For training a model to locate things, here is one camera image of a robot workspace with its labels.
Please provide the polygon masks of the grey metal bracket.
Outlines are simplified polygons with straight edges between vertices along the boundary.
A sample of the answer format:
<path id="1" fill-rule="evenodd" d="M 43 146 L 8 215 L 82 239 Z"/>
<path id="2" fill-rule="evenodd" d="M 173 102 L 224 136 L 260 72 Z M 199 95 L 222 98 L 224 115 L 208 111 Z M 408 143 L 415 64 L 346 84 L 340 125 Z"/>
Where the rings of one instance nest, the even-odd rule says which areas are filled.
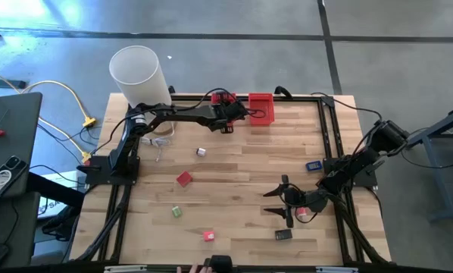
<path id="1" fill-rule="evenodd" d="M 114 265 L 106 266 L 103 273 L 143 273 L 147 271 L 146 265 Z"/>
<path id="2" fill-rule="evenodd" d="M 358 268 L 317 266 L 316 273 L 359 273 Z"/>

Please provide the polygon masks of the white cylindrical lamp shade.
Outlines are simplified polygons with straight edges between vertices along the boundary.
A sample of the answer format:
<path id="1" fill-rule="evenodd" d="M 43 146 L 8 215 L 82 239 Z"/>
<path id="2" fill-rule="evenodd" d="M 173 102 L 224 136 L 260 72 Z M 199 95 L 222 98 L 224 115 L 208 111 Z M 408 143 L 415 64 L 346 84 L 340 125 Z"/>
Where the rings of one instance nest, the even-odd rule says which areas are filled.
<path id="1" fill-rule="evenodd" d="M 109 73 L 133 108 L 140 103 L 172 104 L 158 56 L 148 47 L 120 49 L 109 62 Z"/>

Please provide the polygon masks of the dark grey side table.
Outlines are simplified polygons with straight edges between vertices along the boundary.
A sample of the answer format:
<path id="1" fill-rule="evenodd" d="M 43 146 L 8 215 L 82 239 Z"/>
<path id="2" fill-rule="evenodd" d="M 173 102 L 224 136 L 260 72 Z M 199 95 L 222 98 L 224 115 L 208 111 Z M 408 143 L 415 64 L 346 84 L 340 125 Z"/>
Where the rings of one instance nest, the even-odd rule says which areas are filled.
<path id="1" fill-rule="evenodd" d="M 12 156 L 30 163 L 41 104 L 41 93 L 0 96 L 0 167 Z"/>

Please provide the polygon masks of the red plastic mesh basket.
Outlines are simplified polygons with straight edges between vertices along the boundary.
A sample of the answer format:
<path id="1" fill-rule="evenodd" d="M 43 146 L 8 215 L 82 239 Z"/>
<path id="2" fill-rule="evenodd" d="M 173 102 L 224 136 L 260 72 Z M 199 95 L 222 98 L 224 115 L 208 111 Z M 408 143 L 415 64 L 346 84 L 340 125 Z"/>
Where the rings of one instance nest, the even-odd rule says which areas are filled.
<path id="1" fill-rule="evenodd" d="M 239 109 L 236 96 L 227 91 L 216 92 L 211 96 L 211 104 L 218 120 L 232 127 Z"/>
<path id="2" fill-rule="evenodd" d="M 249 93 L 248 105 L 252 110 L 250 125 L 267 126 L 275 121 L 273 95 L 271 93 Z"/>

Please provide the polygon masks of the smartphone in clear case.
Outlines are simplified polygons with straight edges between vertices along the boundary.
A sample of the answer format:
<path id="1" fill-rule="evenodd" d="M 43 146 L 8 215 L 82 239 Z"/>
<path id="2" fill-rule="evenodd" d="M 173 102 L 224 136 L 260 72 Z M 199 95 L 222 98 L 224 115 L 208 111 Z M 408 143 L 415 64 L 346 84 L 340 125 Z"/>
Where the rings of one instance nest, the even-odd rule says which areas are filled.
<path id="1" fill-rule="evenodd" d="M 25 161 L 13 155 L 0 167 L 0 198 L 20 178 L 27 166 Z"/>

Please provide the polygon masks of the black aluminium table frame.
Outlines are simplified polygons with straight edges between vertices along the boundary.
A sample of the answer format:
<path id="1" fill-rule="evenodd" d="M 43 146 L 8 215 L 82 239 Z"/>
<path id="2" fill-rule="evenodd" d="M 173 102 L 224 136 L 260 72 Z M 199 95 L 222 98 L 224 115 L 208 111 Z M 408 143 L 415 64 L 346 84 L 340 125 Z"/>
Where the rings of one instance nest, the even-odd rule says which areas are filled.
<path id="1" fill-rule="evenodd" d="M 123 229 L 122 264 L 192 264 L 212 255 L 236 265 L 341 265 L 363 253 L 328 205 L 308 224 L 296 223 L 292 239 L 276 240 L 286 223 L 264 211 L 281 206 L 275 189 L 281 176 L 313 190 L 321 172 L 305 164 L 350 153 L 361 138 L 351 96 L 332 105 L 310 96 L 277 98 L 275 121 L 252 126 L 237 121 L 231 134 L 179 122 L 168 146 L 141 145 L 141 165 Z M 205 157 L 197 149 L 206 150 Z M 192 182 L 181 187 L 183 171 Z M 175 218 L 172 208 L 182 215 Z M 203 233 L 214 232 L 205 242 Z"/>

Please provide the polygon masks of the black handheld object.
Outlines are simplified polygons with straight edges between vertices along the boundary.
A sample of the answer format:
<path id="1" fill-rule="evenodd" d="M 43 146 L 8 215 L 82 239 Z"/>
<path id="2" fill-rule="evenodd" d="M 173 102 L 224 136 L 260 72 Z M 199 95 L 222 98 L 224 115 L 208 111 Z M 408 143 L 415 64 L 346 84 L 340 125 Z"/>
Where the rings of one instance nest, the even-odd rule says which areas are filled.
<path id="1" fill-rule="evenodd" d="M 203 263 L 205 268 L 212 268 L 215 273 L 233 273 L 233 261 L 230 256 L 212 255 Z"/>

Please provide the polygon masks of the person's hand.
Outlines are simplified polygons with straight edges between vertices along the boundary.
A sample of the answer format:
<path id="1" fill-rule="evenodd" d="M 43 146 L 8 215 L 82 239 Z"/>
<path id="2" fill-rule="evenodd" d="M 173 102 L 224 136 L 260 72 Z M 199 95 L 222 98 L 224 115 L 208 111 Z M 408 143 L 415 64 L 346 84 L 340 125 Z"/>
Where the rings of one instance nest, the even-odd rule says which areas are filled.
<path id="1" fill-rule="evenodd" d="M 186 270 L 182 266 L 177 266 L 176 273 L 186 273 Z M 209 266 L 194 264 L 189 267 L 188 273 L 213 273 L 213 269 Z"/>

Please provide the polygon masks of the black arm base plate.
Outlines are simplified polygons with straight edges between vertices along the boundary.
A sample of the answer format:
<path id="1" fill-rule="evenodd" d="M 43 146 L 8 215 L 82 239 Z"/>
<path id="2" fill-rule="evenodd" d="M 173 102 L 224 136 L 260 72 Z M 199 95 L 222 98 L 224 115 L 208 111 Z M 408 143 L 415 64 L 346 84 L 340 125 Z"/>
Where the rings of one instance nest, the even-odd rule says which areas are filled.
<path id="1" fill-rule="evenodd" d="M 329 174 L 335 167 L 342 167 L 349 159 L 347 157 L 344 158 L 324 158 L 323 169 L 325 174 Z M 381 164 L 384 163 L 382 160 L 381 162 L 369 164 L 364 167 L 361 171 L 357 172 L 356 175 L 351 176 L 347 182 L 345 183 L 346 186 L 354 186 L 354 187 L 376 187 L 378 185 L 376 180 L 375 170 L 378 169 Z"/>
<path id="2" fill-rule="evenodd" d="M 108 156 L 98 155 L 78 169 L 86 174 L 86 183 L 90 185 L 132 186 L 137 182 L 139 164 L 139 157 L 129 157 L 113 169 Z"/>

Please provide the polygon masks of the black side desk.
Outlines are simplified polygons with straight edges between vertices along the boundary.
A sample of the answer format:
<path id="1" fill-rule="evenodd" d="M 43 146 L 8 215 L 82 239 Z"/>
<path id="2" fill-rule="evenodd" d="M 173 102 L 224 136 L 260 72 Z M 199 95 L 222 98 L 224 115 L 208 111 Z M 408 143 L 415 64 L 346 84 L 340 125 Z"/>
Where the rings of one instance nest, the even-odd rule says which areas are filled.
<path id="1" fill-rule="evenodd" d="M 77 174 L 80 184 L 84 179 Z M 83 201 L 82 193 L 33 172 L 24 174 L 16 187 L 17 190 L 0 199 L 0 243 L 9 247 L 8 254 L 0 261 L 0 268 L 26 267 L 31 263 L 41 196 L 65 205 L 80 206 Z"/>

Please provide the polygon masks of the red cube box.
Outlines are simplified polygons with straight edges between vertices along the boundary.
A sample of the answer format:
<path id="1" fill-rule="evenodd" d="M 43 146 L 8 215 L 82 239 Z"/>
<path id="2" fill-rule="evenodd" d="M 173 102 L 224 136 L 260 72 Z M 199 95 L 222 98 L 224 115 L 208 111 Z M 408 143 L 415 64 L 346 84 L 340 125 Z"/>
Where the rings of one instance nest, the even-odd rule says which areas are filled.
<path id="1" fill-rule="evenodd" d="M 186 187 L 192 182 L 192 175 L 188 171 L 183 171 L 177 176 L 176 181 L 181 187 Z"/>

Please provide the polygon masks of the wooden lamp base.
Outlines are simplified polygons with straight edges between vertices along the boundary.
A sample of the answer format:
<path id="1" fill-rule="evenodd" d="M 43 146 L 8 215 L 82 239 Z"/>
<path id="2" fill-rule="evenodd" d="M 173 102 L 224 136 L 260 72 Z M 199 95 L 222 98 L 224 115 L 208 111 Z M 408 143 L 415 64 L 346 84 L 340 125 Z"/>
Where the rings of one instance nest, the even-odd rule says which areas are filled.
<path id="1" fill-rule="evenodd" d="M 158 135 L 158 136 L 165 136 L 168 134 L 173 133 L 177 126 L 176 121 L 166 121 L 161 124 L 159 124 L 155 130 L 153 131 L 153 134 Z"/>

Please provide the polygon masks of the white printed box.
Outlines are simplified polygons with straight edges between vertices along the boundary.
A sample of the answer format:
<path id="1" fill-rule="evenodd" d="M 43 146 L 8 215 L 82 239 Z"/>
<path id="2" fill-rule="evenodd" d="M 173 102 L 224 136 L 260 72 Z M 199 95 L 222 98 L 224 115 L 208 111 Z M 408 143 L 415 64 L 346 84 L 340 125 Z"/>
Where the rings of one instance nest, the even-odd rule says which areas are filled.
<path id="1" fill-rule="evenodd" d="M 71 188 L 72 190 L 78 190 L 80 185 L 78 184 L 77 171 L 61 172 L 59 174 L 44 174 L 42 177 L 51 180 L 61 186 Z M 41 196 L 39 200 L 38 215 L 39 220 L 56 216 L 62 209 L 67 206 L 54 199 L 49 199 Z"/>

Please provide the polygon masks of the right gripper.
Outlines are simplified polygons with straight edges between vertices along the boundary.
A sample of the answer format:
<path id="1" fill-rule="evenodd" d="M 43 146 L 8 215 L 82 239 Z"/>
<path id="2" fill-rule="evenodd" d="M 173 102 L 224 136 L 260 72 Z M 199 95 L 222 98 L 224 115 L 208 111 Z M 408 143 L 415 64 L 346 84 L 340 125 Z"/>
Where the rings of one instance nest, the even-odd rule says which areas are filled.
<path id="1" fill-rule="evenodd" d="M 281 180 L 282 183 L 276 189 L 265 193 L 263 197 L 281 196 L 281 201 L 286 205 L 286 208 L 267 208 L 264 211 L 280 215 L 286 220 L 287 228 L 294 227 L 294 219 L 302 224 L 308 224 L 313 221 L 317 216 L 316 212 L 307 221 L 301 220 L 297 213 L 298 209 L 307 208 L 311 204 L 305 192 L 301 191 L 296 185 L 291 184 L 287 174 L 283 174 Z"/>

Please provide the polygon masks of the blue grey metal table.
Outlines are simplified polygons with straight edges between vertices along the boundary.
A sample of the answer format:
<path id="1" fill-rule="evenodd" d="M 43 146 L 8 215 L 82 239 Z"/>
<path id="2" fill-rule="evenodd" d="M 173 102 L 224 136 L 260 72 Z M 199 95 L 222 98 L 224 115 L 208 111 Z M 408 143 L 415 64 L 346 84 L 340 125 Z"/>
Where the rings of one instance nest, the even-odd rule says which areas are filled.
<path id="1" fill-rule="evenodd" d="M 453 110 L 430 127 L 416 131 L 409 139 L 407 148 L 424 147 L 428 163 L 410 164 L 430 169 L 442 197 L 444 208 L 428 217 L 430 222 L 453 218 Z"/>

